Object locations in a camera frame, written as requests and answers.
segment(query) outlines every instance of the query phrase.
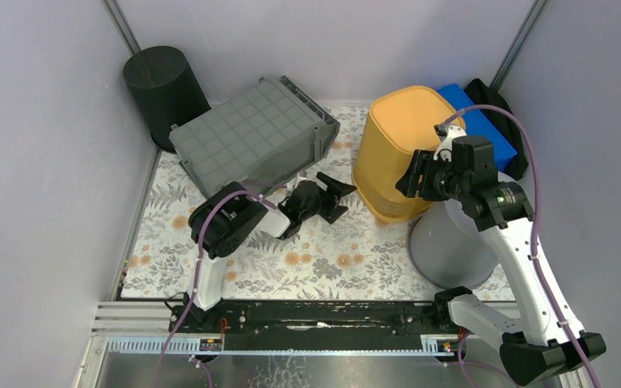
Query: floral tablecloth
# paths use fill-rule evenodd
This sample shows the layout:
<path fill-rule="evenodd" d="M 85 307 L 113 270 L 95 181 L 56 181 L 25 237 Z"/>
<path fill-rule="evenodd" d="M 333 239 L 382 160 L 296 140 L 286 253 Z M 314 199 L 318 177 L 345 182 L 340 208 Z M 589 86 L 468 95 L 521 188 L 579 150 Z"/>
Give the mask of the floral tablecloth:
<path fill-rule="evenodd" d="M 329 108 L 340 132 L 325 159 L 308 170 L 351 183 L 367 108 Z M 205 198 L 178 164 L 163 153 L 142 223 L 127 260 L 120 295 L 169 297 L 193 282 L 196 245 L 187 225 Z M 269 198 L 275 202 L 282 190 Z M 292 239 L 281 241 L 254 231 L 229 257 L 222 282 L 225 298 L 357 299 L 427 301 L 439 290 L 411 265 L 405 249 L 408 224 L 377 221 L 356 193 L 343 199 L 349 211 L 333 225 L 313 217 Z M 501 267 L 475 290 L 487 301 L 512 301 Z"/>

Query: wall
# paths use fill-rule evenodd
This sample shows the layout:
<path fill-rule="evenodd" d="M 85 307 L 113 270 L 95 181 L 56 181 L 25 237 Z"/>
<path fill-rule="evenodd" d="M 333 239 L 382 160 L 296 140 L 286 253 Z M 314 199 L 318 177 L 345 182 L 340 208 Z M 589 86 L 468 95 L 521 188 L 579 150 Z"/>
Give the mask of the wall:
<path fill-rule="evenodd" d="M 219 103 L 288 75 L 324 103 L 401 87 L 491 82 L 532 0 L 120 0 L 143 48 L 185 52 Z"/>
<path fill-rule="evenodd" d="M 621 386 L 621 2 L 551 2 L 503 93 L 539 152 L 544 249 Z"/>
<path fill-rule="evenodd" d="M 0 386 L 69 386 L 153 146 L 99 1 L 0 2 Z"/>

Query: yellow basket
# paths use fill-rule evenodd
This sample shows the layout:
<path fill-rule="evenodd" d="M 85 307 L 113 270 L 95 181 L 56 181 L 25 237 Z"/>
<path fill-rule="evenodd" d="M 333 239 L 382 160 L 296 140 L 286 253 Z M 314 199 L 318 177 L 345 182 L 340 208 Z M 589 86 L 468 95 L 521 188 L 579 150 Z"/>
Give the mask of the yellow basket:
<path fill-rule="evenodd" d="M 408 221 L 430 202 L 406 198 L 396 190 L 414 150 L 435 150 L 439 137 L 434 125 L 455 110 L 436 91 L 410 86 L 376 100 L 370 106 L 365 131 L 353 167 L 353 182 L 370 212 L 379 220 Z M 462 118 L 454 124 L 465 128 Z"/>

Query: black cylinder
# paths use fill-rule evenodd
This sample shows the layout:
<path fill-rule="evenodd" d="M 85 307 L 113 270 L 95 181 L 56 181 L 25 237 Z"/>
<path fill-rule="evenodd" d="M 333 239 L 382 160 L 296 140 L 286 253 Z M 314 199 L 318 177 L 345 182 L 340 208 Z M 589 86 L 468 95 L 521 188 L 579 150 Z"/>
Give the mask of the black cylinder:
<path fill-rule="evenodd" d="M 175 152 L 171 126 L 187 124 L 210 109 L 184 54 L 157 46 L 134 54 L 122 70 L 125 84 L 151 131 L 154 143 Z"/>

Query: blue container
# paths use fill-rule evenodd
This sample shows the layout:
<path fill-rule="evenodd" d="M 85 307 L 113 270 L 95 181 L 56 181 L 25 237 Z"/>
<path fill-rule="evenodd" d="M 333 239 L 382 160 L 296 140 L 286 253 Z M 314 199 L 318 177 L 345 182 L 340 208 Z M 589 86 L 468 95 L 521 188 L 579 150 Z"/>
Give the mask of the blue container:
<path fill-rule="evenodd" d="M 455 83 L 446 85 L 437 90 L 455 110 L 475 105 L 465 91 Z M 499 170 L 504 171 L 510 160 L 518 153 L 515 152 L 505 137 L 499 133 L 494 124 L 487 119 L 482 111 L 472 111 L 463 115 L 465 131 L 468 135 L 483 135 L 494 145 L 494 162 Z"/>

